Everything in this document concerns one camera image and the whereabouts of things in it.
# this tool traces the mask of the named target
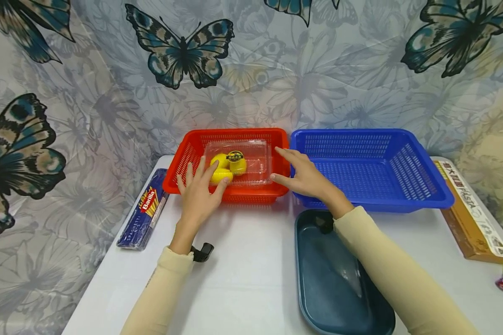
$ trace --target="clear plastic box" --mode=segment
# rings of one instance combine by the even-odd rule
[[[205,146],[206,168],[220,161],[211,185],[224,177],[230,177],[231,186],[258,186],[272,183],[272,152],[265,140],[216,141]]]

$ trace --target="barilla spaghetti box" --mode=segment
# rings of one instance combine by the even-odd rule
[[[455,197],[453,207],[442,209],[442,213],[464,258],[503,264],[503,240],[473,191],[452,163],[441,160],[434,163]]]
[[[117,246],[142,251],[148,244],[168,195],[162,190],[166,169],[157,169],[127,222]]]

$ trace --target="black clip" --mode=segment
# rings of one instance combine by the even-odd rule
[[[203,247],[200,250],[197,250],[194,246],[190,249],[191,252],[194,253],[194,261],[196,262],[205,262],[209,259],[212,251],[215,247],[210,243],[203,243]]]
[[[323,219],[317,216],[315,217],[315,225],[319,228],[321,233],[329,234],[333,230],[333,219]]]

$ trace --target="left hand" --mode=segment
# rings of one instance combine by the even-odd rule
[[[196,175],[194,175],[192,163],[188,163],[186,186],[182,176],[177,175],[177,186],[183,198],[183,210],[170,244],[170,249],[174,253],[181,255],[190,253],[192,242],[194,242],[199,227],[219,207],[229,179],[224,178],[218,184],[216,190],[210,194],[209,182],[218,165],[219,162],[216,161],[205,170],[205,156],[202,156]]]

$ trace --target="white table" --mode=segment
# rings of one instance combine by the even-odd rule
[[[156,168],[167,168],[172,158],[160,158]],[[226,206],[210,218],[194,245],[209,242],[215,250],[194,266],[168,334],[316,334],[298,303],[294,221],[304,209],[293,199],[287,194],[271,207]],[[171,195],[144,251],[111,245],[64,335],[119,334],[180,213],[180,196]],[[371,215],[446,289],[482,335],[503,335],[503,292],[494,286],[501,266],[465,260],[436,209]],[[501,227],[495,227],[503,238]],[[406,334],[397,317],[394,335]]]

